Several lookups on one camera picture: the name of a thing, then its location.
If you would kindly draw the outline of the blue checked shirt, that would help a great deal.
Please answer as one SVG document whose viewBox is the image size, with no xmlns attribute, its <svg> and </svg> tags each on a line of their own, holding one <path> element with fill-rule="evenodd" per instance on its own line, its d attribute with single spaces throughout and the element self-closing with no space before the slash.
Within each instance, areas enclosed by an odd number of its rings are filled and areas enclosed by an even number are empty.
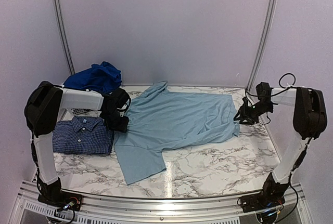
<svg viewBox="0 0 333 224">
<path fill-rule="evenodd" d="M 59 121 L 53 131 L 53 151 L 62 154 L 108 155 L 114 132 L 101 117 L 75 116 Z"/>
</svg>

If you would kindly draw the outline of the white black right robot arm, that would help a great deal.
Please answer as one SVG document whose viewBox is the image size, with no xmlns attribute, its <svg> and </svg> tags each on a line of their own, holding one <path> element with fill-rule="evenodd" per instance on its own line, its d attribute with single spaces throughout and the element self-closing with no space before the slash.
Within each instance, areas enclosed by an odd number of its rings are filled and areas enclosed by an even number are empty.
<svg viewBox="0 0 333 224">
<path fill-rule="evenodd" d="M 258 101 L 251 105 L 247 97 L 234 119 L 243 125 L 254 125 L 260 116 L 273 113 L 274 107 L 291 107 L 293 135 L 279 164 L 267 176 L 260 192 L 242 196 L 239 205 L 244 212 L 271 208 L 284 203 L 284 194 L 291 186 L 293 172 L 303 162 L 309 144 L 318 139 L 327 127 L 327 113 L 321 90 L 309 87 L 271 87 L 267 82 L 256 86 Z"/>
</svg>

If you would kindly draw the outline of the light blue garment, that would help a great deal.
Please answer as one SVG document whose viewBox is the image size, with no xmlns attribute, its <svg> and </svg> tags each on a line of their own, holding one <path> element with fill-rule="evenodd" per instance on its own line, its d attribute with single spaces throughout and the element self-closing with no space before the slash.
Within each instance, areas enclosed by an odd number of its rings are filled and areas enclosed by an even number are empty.
<svg viewBox="0 0 333 224">
<path fill-rule="evenodd" d="M 184 93 L 156 83 L 134 98 L 129 124 L 117 133 L 114 150 L 127 185 L 166 169 L 162 152 L 220 143 L 238 136 L 240 125 L 231 95 Z"/>
</svg>

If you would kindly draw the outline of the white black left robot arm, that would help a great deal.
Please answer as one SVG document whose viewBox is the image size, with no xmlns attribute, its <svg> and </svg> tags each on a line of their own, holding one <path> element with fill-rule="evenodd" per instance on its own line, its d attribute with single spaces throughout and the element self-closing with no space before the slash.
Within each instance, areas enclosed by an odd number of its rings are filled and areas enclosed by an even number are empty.
<svg viewBox="0 0 333 224">
<path fill-rule="evenodd" d="M 64 206 L 71 201 L 79 205 L 82 196 L 62 191 L 61 180 L 55 169 L 52 138 L 59 113 L 67 109 L 99 111 L 109 130 L 125 133 L 129 118 L 124 116 L 131 104 L 129 94 L 117 88 L 110 94 L 93 90 L 78 90 L 54 85 L 48 81 L 40 83 L 27 100 L 24 116 L 32 133 L 31 151 L 37 167 L 37 189 L 40 202 Z"/>
</svg>

